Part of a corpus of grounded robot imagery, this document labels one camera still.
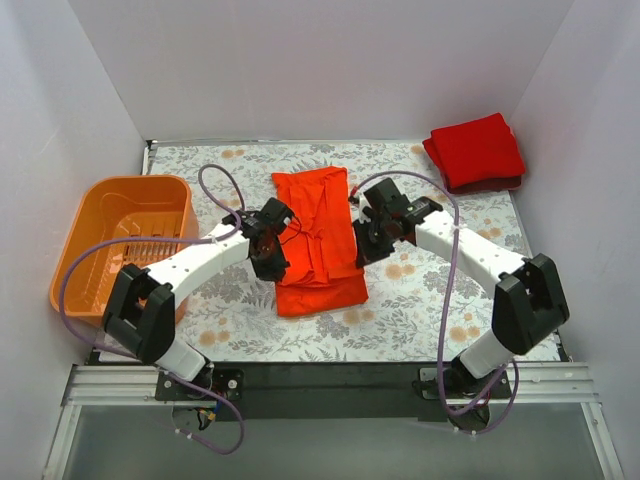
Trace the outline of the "orange t-shirt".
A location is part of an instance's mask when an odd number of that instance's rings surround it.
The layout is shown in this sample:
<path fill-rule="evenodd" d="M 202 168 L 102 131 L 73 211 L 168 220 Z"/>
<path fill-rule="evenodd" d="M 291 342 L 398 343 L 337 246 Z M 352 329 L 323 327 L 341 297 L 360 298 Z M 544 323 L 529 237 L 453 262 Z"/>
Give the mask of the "orange t-shirt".
<path fill-rule="evenodd" d="M 275 286 L 278 315 L 307 316 L 365 303 L 368 291 L 364 270 L 356 266 L 347 170 L 330 166 L 274 173 L 272 181 L 277 198 L 295 214 L 280 235 L 290 266 Z"/>

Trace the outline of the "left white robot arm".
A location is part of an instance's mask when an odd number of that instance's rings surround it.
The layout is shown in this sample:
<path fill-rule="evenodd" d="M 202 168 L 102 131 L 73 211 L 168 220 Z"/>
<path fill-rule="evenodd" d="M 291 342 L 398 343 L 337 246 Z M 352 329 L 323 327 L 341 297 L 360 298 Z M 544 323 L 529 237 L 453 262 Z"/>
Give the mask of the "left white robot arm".
<path fill-rule="evenodd" d="M 250 260 L 255 276 L 277 283 L 290 263 L 279 236 L 294 212 L 276 198 L 259 211 L 227 215 L 206 236 L 172 256 L 144 268 L 128 264 L 118 272 L 103 315 L 103 328 L 144 365 L 178 378 L 193 400 L 205 398 L 213 377 L 207 357 L 176 336 L 178 307 L 228 267 Z"/>

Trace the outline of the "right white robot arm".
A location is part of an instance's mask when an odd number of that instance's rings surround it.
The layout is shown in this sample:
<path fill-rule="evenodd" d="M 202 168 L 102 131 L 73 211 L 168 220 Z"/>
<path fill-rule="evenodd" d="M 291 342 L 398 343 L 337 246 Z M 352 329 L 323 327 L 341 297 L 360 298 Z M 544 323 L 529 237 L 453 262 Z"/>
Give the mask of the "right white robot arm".
<path fill-rule="evenodd" d="M 504 249 L 461 226 L 436 201 L 409 200 L 391 179 L 349 201 L 359 209 L 353 223 L 357 266 L 388 258 L 395 242 L 405 241 L 449 262 L 492 299 L 489 330 L 445 368 L 446 390 L 479 395 L 498 368 L 527 354 L 569 319 L 561 279 L 548 256 L 527 258 Z"/>

